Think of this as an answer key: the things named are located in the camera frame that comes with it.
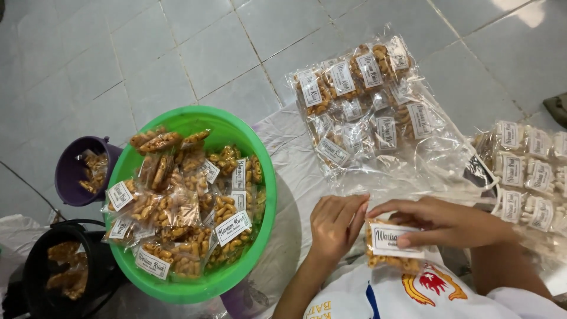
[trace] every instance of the purple bucket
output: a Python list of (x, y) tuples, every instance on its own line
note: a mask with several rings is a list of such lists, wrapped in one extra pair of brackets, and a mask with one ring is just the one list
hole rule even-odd
[[(61, 154), (55, 169), (55, 189), (63, 203), (71, 206), (86, 206), (92, 202), (101, 202), (105, 199), (105, 190), (112, 175), (114, 165), (118, 161), (122, 149), (108, 143), (109, 137), (83, 136), (72, 142)], [(83, 161), (76, 159), (87, 149), (108, 156), (108, 171), (102, 187), (96, 194), (85, 190), (79, 181), (85, 180), (84, 169), (87, 167)]]

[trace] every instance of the person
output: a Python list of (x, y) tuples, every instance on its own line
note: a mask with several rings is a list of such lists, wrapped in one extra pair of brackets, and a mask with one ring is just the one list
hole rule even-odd
[[(368, 209), (369, 195), (326, 196), (311, 213), (312, 245), (285, 288), (273, 319), (567, 318), (538, 277), (511, 226), (478, 209), (424, 197), (390, 200)], [(362, 262), (322, 291), (359, 235), (365, 218), (390, 219), (422, 231), (397, 238), (399, 248), (443, 245), (471, 249), (476, 293), (442, 264), (421, 275)]]

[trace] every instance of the black cable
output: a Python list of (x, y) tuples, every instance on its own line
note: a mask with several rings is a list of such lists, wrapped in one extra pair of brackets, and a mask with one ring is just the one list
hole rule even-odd
[(63, 217), (63, 215), (61, 215), (61, 212), (59, 211), (59, 209), (55, 208), (45, 197), (43, 197), (42, 194), (40, 194), (33, 186), (31, 186), (28, 182), (26, 182), (20, 175), (18, 175), (18, 173), (14, 172), (13, 169), (11, 169), (10, 167), (8, 167), (8, 165), (6, 165), (4, 162), (0, 161), (0, 164), (2, 164), (7, 170), (9, 170), (10, 172), (12, 172), (12, 174), (16, 175), (17, 178), (20, 179), (20, 181), (24, 182), (27, 186), (29, 186), (31, 189), (33, 189), (33, 191), (35, 193), (37, 193), (43, 200), (45, 200), (45, 202), (47, 203), (47, 205), (49, 205), (49, 207), (51, 207), (51, 209), (53, 211), (55, 211), (55, 213), (57, 214), (57, 216), (59, 216), (60, 218), (62, 218), (63, 220), (67, 220), (65, 217)]

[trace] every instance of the bucket handle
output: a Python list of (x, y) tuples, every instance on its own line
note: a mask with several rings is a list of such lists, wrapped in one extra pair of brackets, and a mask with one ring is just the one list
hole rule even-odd
[(95, 224), (95, 225), (98, 225), (98, 226), (106, 227), (105, 223), (103, 223), (102, 221), (99, 221), (99, 220), (94, 220), (94, 219), (70, 219), (70, 220), (60, 221), (58, 223), (51, 224), (50, 227), (53, 228), (55, 226), (79, 224), (79, 223)]

